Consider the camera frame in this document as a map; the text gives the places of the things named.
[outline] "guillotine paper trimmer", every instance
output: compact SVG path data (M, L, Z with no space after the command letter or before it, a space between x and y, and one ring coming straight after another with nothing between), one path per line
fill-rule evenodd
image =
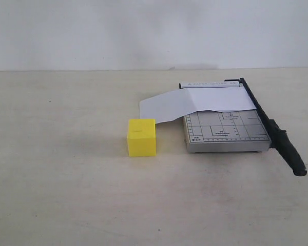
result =
M180 83L179 88L244 87L255 109L236 112L201 111L183 117L189 152L266 151L275 148L296 176L306 167L285 130L269 119L244 78L218 83Z

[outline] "sheet of paper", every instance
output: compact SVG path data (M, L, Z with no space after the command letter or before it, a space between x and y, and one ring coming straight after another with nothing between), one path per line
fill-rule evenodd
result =
M184 88L139 103L140 119L172 121L197 111L233 112L255 109L244 87Z

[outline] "yellow block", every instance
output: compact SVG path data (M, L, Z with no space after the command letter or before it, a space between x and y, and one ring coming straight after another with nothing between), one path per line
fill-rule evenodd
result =
M129 156L155 156L155 119L130 119L128 129Z

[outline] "white wall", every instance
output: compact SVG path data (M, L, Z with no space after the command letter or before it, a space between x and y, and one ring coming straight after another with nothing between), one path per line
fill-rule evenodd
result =
M308 66L308 0L0 0L0 70Z

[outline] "white table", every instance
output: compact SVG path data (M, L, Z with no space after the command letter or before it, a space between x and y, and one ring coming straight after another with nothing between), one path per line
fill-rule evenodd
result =
M0 72L0 245L308 245L308 175L276 150L127 156L140 100L244 77L308 170L308 69Z

